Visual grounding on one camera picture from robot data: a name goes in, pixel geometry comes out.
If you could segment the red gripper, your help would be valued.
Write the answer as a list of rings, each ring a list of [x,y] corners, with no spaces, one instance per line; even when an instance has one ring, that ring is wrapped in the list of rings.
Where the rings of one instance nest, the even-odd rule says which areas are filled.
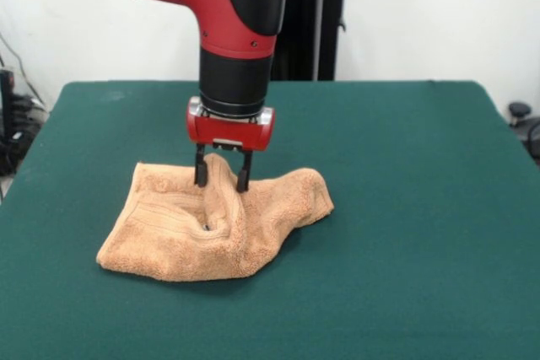
[[[248,191],[252,151],[267,149],[275,118],[275,109],[271,107],[264,107],[258,115],[245,119],[216,116],[204,108],[200,97],[191,97],[186,109],[186,128],[189,138],[196,143],[194,184],[205,187],[208,183],[205,145],[222,145],[243,150],[244,160],[237,177],[236,190]]]

